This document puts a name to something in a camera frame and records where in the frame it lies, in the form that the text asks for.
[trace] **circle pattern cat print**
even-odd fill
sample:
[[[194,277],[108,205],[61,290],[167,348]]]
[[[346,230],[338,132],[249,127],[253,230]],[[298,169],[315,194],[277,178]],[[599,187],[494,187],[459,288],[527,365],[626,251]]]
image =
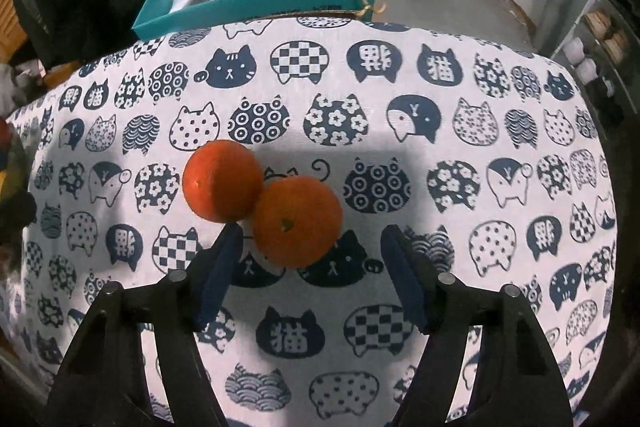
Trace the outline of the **circle pattern cat print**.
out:
[[[198,347],[225,415],[252,427],[383,427],[426,338],[380,254],[389,224],[469,286],[520,287],[576,407],[609,322],[616,214],[580,90],[558,64],[495,42],[322,18],[190,30],[102,58],[9,119],[35,149],[19,277],[0,326],[50,383],[108,280],[188,266],[221,226],[180,188],[210,140],[245,144],[266,183],[308,174],[341,201],[340,239],[299,270],[244,251]],[[169,418],[152,332],[148,388]],[[465,413],[470,331],[450,418]]]

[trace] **tablecloth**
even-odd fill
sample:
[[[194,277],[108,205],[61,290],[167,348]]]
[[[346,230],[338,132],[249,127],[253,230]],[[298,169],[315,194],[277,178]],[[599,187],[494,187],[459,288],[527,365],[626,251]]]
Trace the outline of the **tablecloth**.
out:
[[[319,262],[269,264],[242,223],[242,260],[197,334],[226,416],[260,426],[390,421],[426,338],[380,255],[391,223],[467,285],[522,288],[576,407],[609,320],[616,216],[606,159],[572,77],[495,42],[389,23],[290,18],[137,42],[16,112],[37,147],[19,275],[0,326],[50,383],[106,280],[154,283],[220,225],[180,189],[191,152],[236,140],[264,176],[309,174],[340,199]],[[148,387],[170,417],[150,325]],[[465,413],[481,330],[470,330],[450,417]]]

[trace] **white cup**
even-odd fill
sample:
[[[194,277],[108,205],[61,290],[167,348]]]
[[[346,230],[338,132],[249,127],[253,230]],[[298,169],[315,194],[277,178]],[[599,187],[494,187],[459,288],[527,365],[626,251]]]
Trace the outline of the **white cup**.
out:
[[[572,66],[577,66],[584,60],[584,44],[582,44],[580,37],[574,37],[567,42],[562,47],[562,51]]]
[[[575,68],[575,72],[585,86],[598,77],[598,68],[592,58],[585,58],[580,65]]]

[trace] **chinese character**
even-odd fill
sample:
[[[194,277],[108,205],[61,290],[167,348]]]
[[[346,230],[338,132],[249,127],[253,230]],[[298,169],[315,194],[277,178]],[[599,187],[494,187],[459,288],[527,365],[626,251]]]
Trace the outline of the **chinese character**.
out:
[[[271,346],[276,353],[306,353],[306,330],[302,324],[277,323],[271,328]]]
[[[433,80],[442,80],[443,82],[453,82],[453,71],[451,70],[451,62],[447,57],[434,57],[431,55],[427,60],[429,66],[429,76]]]
[[[104,97],[104,91],[102,86],[96,87],[92,92],[89,93],[89,98],[87,100],[87,104],[90,107],[100,107],[102,106],[102,98]]]
[[[65,93],[65,105],[74,105],[76,100],[78,100],[78,96],[80,95],[80,90],[76,87],[74,89],[69,89]]]
[[[536,245],[540,251],[548,250],[555,240],[554,226],[548,219],[533,225],[533,233],[536,236]]]
[[[384,44],[368,44],[360,47],[362,67],[367,71],[386,71],[391,67],[391,51]]]

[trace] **cat face pattern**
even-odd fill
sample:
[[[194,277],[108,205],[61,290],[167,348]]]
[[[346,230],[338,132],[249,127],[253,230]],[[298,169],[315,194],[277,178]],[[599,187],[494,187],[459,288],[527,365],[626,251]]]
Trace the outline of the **cat face pattern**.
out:
[[[440,213],[456,204],[474,210],[480,192],[480,176],[469,163],[445,160],[427,173],[427,187]]]
[[[462,68],[451,48],[442,53],[423,44],[417,68],[420,76],[435,86],[457,86],[462,82]]]
[[[109,120],[103,120],[99,116],[86,134],[85,147],[91,152],[106,151],[115,141],[117,129],[115,115]]]
[[[569,232],[576,243],[588,243],[593,239],[596,223],[584,203],[579,208],[575,203],[572,204]]]
[[[305,115],[303,129],[312,142],[338,147],[361,142],[369,132],[369,121],[354,94],[329,100],[318,93]]]
[[[113,206],[122,186],[131,179],[129,169],[122,170],[113,162],[98,162],[89,171],[89,199],[92,203],[100,198]]]
[[[145,73],[140,68],[137,73],[124,74],[113,103],[118,109],[130,109],[142,100],[145,93]]]
[[[520,95],[520,99],[525,102],[527,98],[538,100],[540,103],[540,81],[536,74],[524,66],[511,68],[511,82],[513,88]]]
[[[231,284],[241,288],[265,288],[275,284],[286,270],[270,263],[251,238],[244,238],[242,256],[231,275]]]
[[[557,154],[548,154],[536,166],[538,179],[554,201],[560,192],[572,193],[569,164]]]
[[[130,225],[119,223],[112,225],[107,230],[104,240],[111,264],[121,261],[127,263],[131,271],[135,272],[143,251],[143,239],[140,232]]]
[[[561,238],[562,224],[554,216],[539,216],[527,227],[527,245],[536,261],[545,253],[557,257]]]
[[[186,233],[172,233],[163,226],[151,249],[151,259],[166,274],[173,270],[186,270],[200,250],[198,232],[193,227]]]
[[[370,349],[386,349],[398,355],[414,325],[395,304],[377,304],[356,309],[344,322],[344,338],[357,357]]]
[[[607,282],[607,275],[613,271],[613,252],[611,247],[602,247],[595,252],[584,266],[582,278],[587,291],[599,281]]]
[[[353,209],[364,214],[394,212],[408,203],[411,183],[396,158],[388,164],[356,163],[344,181],[343,196]]]
[[[49,261],[49,278],[54,290],[66,293],[69,297],[76,288],[78,276],[76,268],[66,257],[54,255]]]
[[[565,336],[567,346],[575,337],[579,335],[584,337],[588,333],[597,314],[598,305],[592,299],[582,301],[573,309],[566,324]]]
[[[538,278],[534,275],[530,282],[520,287],[520,291],[529,302],[531,310],[537,314],[542,306],[542,286],[540,286]]]
[[[60,237],[62,213],[59,203],[56,206],[52,206],[45,201],[44,208],[40,213],[40,229],[42,230],[42,235],[48,239],[57,239]]]
[[[107,100],[109,100],[109,83],[105,80],[101,84],[94,82],[89,89],[86,90],[82,104],[85,109],[95,111],[106,104]]]
[[[402,94],[396,96],[386,107],[386,121],[399,142],[403,142],[408,136],[424,136],[435,143],[442,115],[430,98],[418,94]]]
[[[569,156],[569,165],[571,165],[571,172],[574,175],[575,184],[578,185],[578,190],[583,185],[591,185],[596,188],[598,175],[596,161],[587,149],[572,152]]]
[[[381,76],[393,84],[402,66],[402,54],[386,41],[360,41],[347,51],[347,65],[358,82]]]
[[[242,46],[237,53],[226,53],[216,49],[213,57],[203,71],[193,77],[194,82],[206,82],[210,87],[230,89],[248,83],[257,71],[254,56],[248,45]]]
[[[140,169],[134,182],[139,212],[152,206],[162,215],[169,212],[180,187],[180,174],[166,163],[153,163]]]
[[[69,147],[72,151],[76,150],[76,146],[84,136],[84,121],[80,118],[74,118],[68,121],[60,129],[58,134],[58,146],[60,149]]]
[[[189,82],[189,68],[182,62],[169,62],[152,71],[148,80],[149,94],[158,103],[161,98],[174,96],[180,100]]]
[[[300,268],[298,273],[313,286],[341,288],[364,279],[367,273],[378,274],[384,269],[382,261],[367,256],[353,230],[347,230],[322,258]]]
[[[160,121],[152,114],[133,117],[122,133],[122,155],[133,149],[139,149],[143,156],[158,138]]]
[[[324,331],[314,312],[300,317],[280,315],[269,306],[255,331],[261,350],[280,359],[306,359],[320,353],[324,347]]]
[[[379,390],[378,379],[366,371],[325,373],[309,385],[309,399],[323,420],[347,413],[363,416]]]
[[[271,102],[251,103],[242,97],[238,107],[226,126],[229,137],[238,143],[269,143],[287,132],[289,111],[282,103],[280,95]]]
[[[489,146],[498,139],[498,122],[488,103],[475,106],[460,98],[453,115],[453,131],[464,143]]]
[[[183,105],[169,130],[169,143],[178,151],[194,151],[218,138],[218,134],[220,120],[211,102],[199,110]]]
[[[469,236],[469,255],[480,277],[484,277],[494,266],[508,271],[515,252],[516,231],[506,221],[481,223]]]
[[[504,115],[504,126],[516,149],[524,144],[529,144],[533,149],[538,147],[538,126],[528,112],[521,109],[508,110]]]
[[[549,298],[556,311],[559,311],[564,301],[575,302],[578,288],[582,281],[582,266],[571,263],[556,271],[549,282]]]
[[[560,102],[571,100],[574,97],[574,88],[562,73],[558,73],[556,76],[551,71],[547,71],[545,91]]]
[[[443,225],[434,233],[418,234],[411,227],[405,227],[403,233],[410,241],[412,250],[426,256],[438,272],[451,271],[456,252]]]
[[[511,92],[509,77],[499,58],[489,61],[476,54],[474,78],[480,91],[492,98],[503,98]]]
[[[495,159],[486,169],[487,183],[500,208],[504,208],[509,200],[518,200],[522,205],[527,204],[529,178],[532,175],[531,165],[523,165],[513,158]]]
[[[575,140],[574,127],[564,113],[558,109],[555,114],[543,109],[545,115],[545,132],[549,139],[558,145],[568,146]]]
[[[291,401],[291,391],[278,369],[268,374],[251,373],[239,363],[226,378],[225,391],[233,403],[252,411],[277,411]]]
[[[80,162],[69,163],[60,169],[58,174],[58,191],[60,195],[68,193],[78,199],[80,190],[84,186],[84,165]]]
[[[596,131],[596,126],[593,124],[593,120],[591,120],[591,115],[587,110],[581,110],[580,108],[575,108],[575,124],[578,127],[578,132],[581,136],[585,138],[597,138],[598,132]]]
[[[66,240],[70,250],[84,250],[91,257],[98,241],[98,224],[88,212],[74,212],[66,218]]]
[[[602,199],[600,196],[596,197],[596,207],[593,215],[599,227],[603,230],[611,230],[616,225],[616,206],[613,202],[613,195],[611,192]]]
[[[226,308],[220,308],[214,321],[211,321],[204,331],[196,333],[198,342],[209,344],[219,353],[224,353],[226,346],[236,336],[236,323]]]

